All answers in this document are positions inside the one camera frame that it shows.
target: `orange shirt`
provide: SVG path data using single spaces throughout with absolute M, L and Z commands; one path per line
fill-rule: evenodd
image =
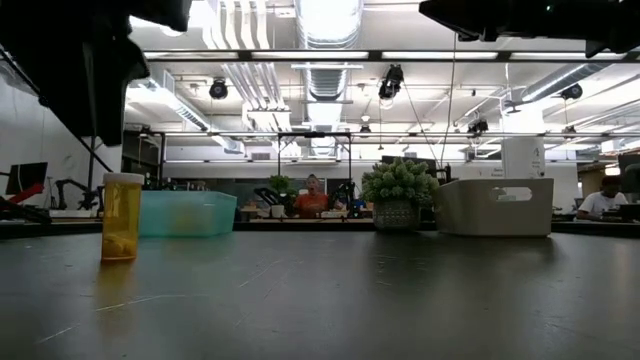
M 313 219 L 317 213 L 329 210 L 329 197 L 325 194 L 298 195 L 294 207 L 299 209 L 301 218 Z

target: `plastic container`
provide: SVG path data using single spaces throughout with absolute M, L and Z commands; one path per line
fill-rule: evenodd
M 215 191 L 143 191 L 140 237 L 211 237 L 233 230 L 237 199 Z
M 136 258 L 143 183 L 138 174 L 104 175 L 103 261 Z
M 553 179 L 458 180 L 436 192 L 436 224 L 462 236 L 546 237 L 552 204 Z

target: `woman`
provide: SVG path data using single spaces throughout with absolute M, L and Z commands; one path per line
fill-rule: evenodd
M 307 178 L 307 194 L 299 195 L 293 207 L 302 219 L 313 219 L 316 214 L 329 210 L 329 197 L 320 193 L 320 181 L 311 174 Z

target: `dark table surface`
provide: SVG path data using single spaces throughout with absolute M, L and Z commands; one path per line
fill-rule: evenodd
M 0 359 L 639 359 L 640 242 L 241 232 L 0 242 Z

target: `white shirt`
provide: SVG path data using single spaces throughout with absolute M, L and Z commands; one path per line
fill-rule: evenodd
M 587 196 L 578 210 L 586 211 L 592 216 L 602 216 L 603 212 L 626 203 L 627 199 L 622 193 L 618 193 L 614 198 L 608 198 L 602 195 L 601 192 L 597 192 Z

